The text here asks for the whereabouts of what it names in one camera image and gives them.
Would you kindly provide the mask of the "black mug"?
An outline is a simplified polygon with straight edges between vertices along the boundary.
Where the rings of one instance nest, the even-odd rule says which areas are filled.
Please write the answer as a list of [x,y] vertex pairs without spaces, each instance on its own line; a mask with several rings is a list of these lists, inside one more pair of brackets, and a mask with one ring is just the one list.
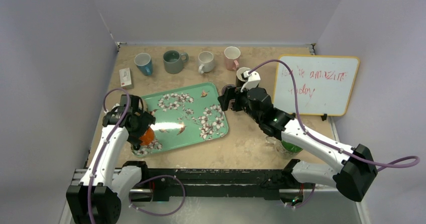
[[236,71],[236,87],[242,87],[244,85],[244,83],[246,82],[245,79],[243,78],[242,74],[246,71],[250,71],[251,69],[249,67],[240,67],[237,71]]

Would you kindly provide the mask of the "orange mug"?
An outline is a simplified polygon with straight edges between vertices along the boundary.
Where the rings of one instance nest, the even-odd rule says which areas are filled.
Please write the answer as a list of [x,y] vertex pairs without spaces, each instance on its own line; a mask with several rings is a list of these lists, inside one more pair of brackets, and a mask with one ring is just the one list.
[[153,142],[154,139],[155,139],[155,133],[151,128],[149,128],[142,136],[139,137],[139,140],[141,141],[140,145],[147,146],[151,142]]

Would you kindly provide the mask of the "blue textured mug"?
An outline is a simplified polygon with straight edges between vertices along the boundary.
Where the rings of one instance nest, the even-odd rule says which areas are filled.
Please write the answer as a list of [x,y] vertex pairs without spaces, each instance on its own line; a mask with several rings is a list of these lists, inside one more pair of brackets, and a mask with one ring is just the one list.
[[134,59],[134,63],[143,75],[151,76],[153,74],[152,59],[148,53],[138,54]]

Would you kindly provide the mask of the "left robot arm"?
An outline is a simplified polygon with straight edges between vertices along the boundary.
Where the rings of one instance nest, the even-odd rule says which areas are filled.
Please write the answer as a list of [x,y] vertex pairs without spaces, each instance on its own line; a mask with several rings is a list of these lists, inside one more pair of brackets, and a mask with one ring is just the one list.
[[116,173],[116,164],[125,143],[136,149],[141,137],[155,123],[141,97],[123,94],[119,105],[102,118],[101,138],[93,160],[84,176],[66,191],[66,199],[75,223],[117,223],[124,199],[130,188],[144,188],[150,175],[138,161],[123,166]]

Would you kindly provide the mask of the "cream mug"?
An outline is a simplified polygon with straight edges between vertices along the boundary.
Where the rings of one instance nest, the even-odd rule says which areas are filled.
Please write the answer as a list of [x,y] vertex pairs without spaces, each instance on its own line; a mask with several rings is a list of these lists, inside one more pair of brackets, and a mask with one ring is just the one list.
[[303,151],[303,148],[285,141],[280,141],[275,137],[266,137],[266,141],[272,144],[274,149],[287,159],[291,159]]

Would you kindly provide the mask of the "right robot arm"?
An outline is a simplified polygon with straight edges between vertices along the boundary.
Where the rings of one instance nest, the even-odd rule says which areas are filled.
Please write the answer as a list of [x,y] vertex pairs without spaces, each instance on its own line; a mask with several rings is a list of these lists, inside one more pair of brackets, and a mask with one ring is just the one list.
[[296,161],[282,173],[288,187],[318,183],[335,187],[344,197],[360,202],[378,174],[369,148],[346,145],[304,127],[294,115],[274,107],[263,88],[226,86],[218,101],[222,111],[244,111],[267,136],[298,146],[324,161],[323,165]]

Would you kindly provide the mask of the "white speckled round mug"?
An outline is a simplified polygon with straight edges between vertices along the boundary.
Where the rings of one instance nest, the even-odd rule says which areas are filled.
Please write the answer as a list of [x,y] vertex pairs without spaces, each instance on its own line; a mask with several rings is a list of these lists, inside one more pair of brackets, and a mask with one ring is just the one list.
[[197,58],[198,73],[204,74],[211,72],[215,67],[215,60],[213,53],[209,51],[203,51],[199,53]]

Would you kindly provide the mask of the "grey flat-bottom mug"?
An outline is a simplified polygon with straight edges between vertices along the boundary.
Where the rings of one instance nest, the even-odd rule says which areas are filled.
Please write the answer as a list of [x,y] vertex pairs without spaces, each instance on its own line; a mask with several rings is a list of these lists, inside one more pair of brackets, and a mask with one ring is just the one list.
[[176,50],[169,50],[163,54],[164,68],[167,73],[177,74],[184,69],[184,63],[189,60],[186,52],[179,53]]

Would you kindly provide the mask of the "pink faceted mug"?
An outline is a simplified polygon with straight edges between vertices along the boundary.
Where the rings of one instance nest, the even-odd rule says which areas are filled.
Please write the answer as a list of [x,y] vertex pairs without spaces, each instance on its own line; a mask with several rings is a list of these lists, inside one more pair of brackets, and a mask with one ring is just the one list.
[[224,50],[225,66],[227,70],[234,71],[239,69],[239,59],[241,51],[238,47],[228,46]]

